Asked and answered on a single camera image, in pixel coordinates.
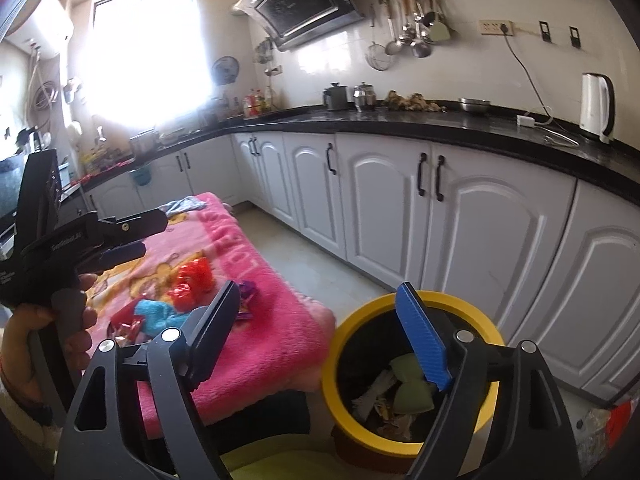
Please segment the person left hand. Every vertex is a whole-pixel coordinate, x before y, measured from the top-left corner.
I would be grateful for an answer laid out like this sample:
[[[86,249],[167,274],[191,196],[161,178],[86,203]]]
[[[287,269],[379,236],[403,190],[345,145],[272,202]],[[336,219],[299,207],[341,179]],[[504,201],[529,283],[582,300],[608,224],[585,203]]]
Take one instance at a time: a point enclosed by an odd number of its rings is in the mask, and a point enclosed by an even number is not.
[[[17,402],[34,408],[49,405],[67,411],[79,375],[89,364],[89,330],[96,311],[87,306],[86,292],[96,282],[81,274],[78,289],[64,289],[56,306],[20,304],[6,322],[1,343],[1,379]]]

